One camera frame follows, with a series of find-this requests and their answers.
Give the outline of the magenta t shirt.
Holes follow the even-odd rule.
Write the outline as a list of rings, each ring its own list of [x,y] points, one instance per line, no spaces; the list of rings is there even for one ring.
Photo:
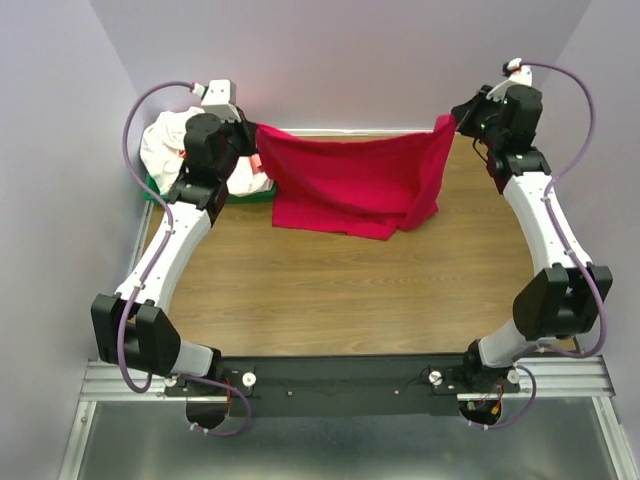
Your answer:
[[[306,140],[261,124],[259,156],[277,187],[272,224],[374,240],[415,230],[438,211],[454,135],[450,114],[431,132],[363,142]]]

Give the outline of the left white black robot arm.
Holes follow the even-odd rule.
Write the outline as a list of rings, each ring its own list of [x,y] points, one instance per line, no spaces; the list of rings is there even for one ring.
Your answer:
[[[201,395],[222,380],[218,350],[182,339],[167,312],[192,253],[226,203],[238,160],[255,153],[255,129],[240,109],[205,111],[186,123],[185,158],[165,198],[161,226],[112,295],[98,295],[91,319],[100,358],[148,374],[187,376]]]

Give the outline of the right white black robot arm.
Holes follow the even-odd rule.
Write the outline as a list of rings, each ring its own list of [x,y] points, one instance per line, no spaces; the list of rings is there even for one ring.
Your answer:
[[[455,381],[474,392],[507,377],[516,358],[589,332],[611,286],[580,246],[551,185],[549,164],[534,144],[542,94],[522,84],[482,86],[452,110],[461,135],[484,144],[486,169],[516,215],[534,276],[515,297],[512,316],[493,334],[471,343]]]

